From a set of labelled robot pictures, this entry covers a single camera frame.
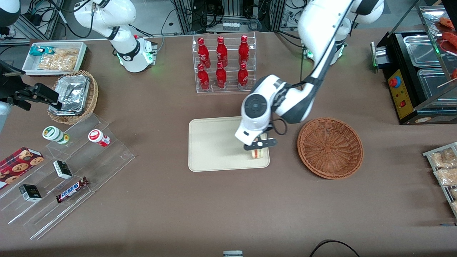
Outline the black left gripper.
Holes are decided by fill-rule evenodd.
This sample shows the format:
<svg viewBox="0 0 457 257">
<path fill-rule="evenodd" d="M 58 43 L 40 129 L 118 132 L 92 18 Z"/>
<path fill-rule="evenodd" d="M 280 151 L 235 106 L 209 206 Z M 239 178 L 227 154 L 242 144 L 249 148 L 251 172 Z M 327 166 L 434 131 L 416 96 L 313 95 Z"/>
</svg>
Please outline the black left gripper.
<svg viewBox="0 0 457 257">
<path fill-rule="evenodd" d="M 273 123 L 269 123 L 267 128 L 266 128 L 266 138 L 269 139 L 270 138 L 270 132 L 271 130 L 274 130 L 275 126 Z M 268 145 L 267 147 L 267 155 L 269 155 L 269 151 L 270 151 L 270 148 L 271 148 L 272 145 Z M 244 150 L 254 150 L 255 149 L 255 146 L 253 144 L 251 145 L 244 145 Z"/>
</svg>

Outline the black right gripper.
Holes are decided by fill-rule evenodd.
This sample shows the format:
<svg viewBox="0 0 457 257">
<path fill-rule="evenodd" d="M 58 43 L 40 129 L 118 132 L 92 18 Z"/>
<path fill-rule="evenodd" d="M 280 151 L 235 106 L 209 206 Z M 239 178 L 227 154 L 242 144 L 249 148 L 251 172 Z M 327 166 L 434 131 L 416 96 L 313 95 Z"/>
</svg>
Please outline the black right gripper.
<svg viewBox="0 0 457 257">
<path fill-rule="evenodd" d="M 34 89 L 24 89 L 7 97 L 7 104 L 17 106 L 23 110 L 31 109 L 31 101 L 42 104 L 57 105 L 59 94 L 42 83 L 35 83 Z"/>
</svg>

